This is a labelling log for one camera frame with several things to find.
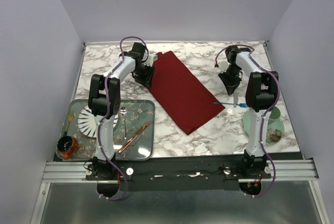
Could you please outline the dark red cloth napkin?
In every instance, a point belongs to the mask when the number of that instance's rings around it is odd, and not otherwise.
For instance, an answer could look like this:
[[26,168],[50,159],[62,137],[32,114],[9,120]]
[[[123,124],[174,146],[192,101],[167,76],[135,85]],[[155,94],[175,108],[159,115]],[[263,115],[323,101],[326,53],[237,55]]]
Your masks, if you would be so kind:
[[221,113],[216,97],[193,75],[172,51],[159,52],[148,89],[174,123],[190,135]]

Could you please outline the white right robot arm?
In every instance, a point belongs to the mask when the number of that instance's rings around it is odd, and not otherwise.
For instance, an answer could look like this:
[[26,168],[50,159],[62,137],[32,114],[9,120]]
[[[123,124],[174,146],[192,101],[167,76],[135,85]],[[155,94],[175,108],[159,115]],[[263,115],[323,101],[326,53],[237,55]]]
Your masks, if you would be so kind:
[[219,53],[225,53],[228,67],[221,71],[227,94],[232,95],[242,80],[242,73],[248,77],[245,100],[250,112],[250,133],[241,160],[240,172],[252,178],[265,170],[269,155],[265,150],[269,113],[280,97],[279,75],[261,67],[251,56],[254,49],[246,45],[230,45]]

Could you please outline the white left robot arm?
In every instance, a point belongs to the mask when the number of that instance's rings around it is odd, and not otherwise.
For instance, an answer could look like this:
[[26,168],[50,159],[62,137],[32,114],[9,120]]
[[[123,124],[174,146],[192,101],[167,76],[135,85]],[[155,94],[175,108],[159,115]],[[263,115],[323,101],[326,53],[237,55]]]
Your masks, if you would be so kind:
[[120,42],[121,53],[116,64],[105,74],[94,74],[89,88],[88,107],[96,123],[97,141],[92,166],[105,180],[115,175],[126,178],[115,164],[113,141],[113,122],[121,106],[121,83],[132,74],[135,82],[150,88],[155,70],[153,62],[156,58],[149,56],[147,45],[142,39],[133,43],[130,51],[124,51],[122,43],[123,40]]

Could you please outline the blue handled fork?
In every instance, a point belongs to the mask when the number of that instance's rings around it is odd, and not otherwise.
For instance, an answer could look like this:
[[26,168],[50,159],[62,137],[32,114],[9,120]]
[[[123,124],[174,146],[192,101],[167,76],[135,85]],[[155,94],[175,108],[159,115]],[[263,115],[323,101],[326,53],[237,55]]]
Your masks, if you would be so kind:
[[234,107],[240,107],[240,108],[247,108],[248,105],[246,103],[229,103],[229,102],[219,102],[219,101],[214,101],[214,104],[224,104],[224,105],[232,105]]

